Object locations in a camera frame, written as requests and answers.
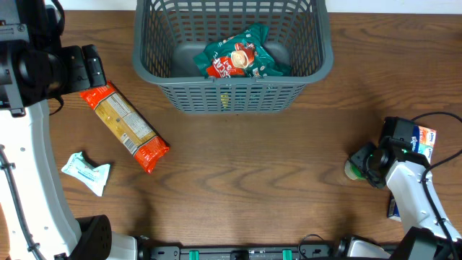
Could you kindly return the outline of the green lidded seasoning jar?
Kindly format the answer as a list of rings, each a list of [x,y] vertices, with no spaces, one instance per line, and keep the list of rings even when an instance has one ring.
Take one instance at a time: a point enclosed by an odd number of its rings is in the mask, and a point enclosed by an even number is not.
[[[353,181],[365,180],[365,177],[362,175],[360,169],[349,160],[347,160],[344,164],[344,172],[346,176]]]

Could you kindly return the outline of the grey plastic lattice basket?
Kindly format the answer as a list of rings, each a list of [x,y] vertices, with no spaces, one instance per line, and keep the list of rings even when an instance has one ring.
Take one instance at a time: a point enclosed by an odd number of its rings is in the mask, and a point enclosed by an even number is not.
[[[253,24],[269,28],[263,47],[285,77],[206,78],[193,58]],[[331,70],[334,55],[324,0],[163,1],[136,4],[133,65],[186,113],[277,112]]]

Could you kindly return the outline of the green Nescafe coffee bag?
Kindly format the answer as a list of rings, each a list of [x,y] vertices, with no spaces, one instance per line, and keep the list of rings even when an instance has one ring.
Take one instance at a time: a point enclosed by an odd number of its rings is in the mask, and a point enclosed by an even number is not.
[[[256,23],[238,35],[210,43],[193,58],[206,78],[285,77],[291,68],[278,64],[263,47],[269,28]]]

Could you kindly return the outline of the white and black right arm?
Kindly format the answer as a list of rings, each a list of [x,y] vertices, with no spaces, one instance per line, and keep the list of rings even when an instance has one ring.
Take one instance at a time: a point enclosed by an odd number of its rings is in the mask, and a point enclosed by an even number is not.
[[[389,208],[406,233],[394,248],[350,236],[334,255],[343,259],[460,259],[461,234],[443,209],[432,181],[436,132],[415,119],[387,117],[377,144],[368,142],[345,162],[352,180],[391,192]]]

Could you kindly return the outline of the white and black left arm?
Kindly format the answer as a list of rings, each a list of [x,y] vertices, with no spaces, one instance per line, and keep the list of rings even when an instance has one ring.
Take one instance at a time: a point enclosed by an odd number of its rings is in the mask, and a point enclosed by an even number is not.
[[[93,45],[64,47],[58,1],[1,2],[1,209],[11,259],[137,259],[105,215],[75,217],[51,146],[48,102],[106,83]]]

